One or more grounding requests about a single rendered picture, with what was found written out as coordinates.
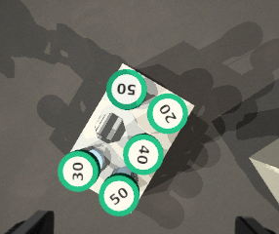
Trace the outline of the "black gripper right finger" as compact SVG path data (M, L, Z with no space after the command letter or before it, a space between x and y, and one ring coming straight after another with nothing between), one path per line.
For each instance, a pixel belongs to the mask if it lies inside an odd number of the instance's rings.
M236 216L235 234L276 234L260 225L252 216Z

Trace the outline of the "white tube rack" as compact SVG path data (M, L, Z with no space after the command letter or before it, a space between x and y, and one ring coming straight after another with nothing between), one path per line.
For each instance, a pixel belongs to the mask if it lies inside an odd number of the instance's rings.
M105 179L111 176L115 169L126 166L123 159L123 150L131 137L143 133L156 137L163 147L165 157L179 133L161 134L150 126L147 119L148 105L159 95L174 93L145 76L141 76L147 87L144 102L138 108L123 110L114 106L105 92L82 134L70 151L93 146L103 152L105 166L100 171L98 180L90 187L98 194Z

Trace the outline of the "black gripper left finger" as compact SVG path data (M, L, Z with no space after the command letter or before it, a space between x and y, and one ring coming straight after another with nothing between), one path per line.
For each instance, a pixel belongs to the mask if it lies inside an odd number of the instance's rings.
M15 224L5 234L54 234L54 212L37 211L28 220Z

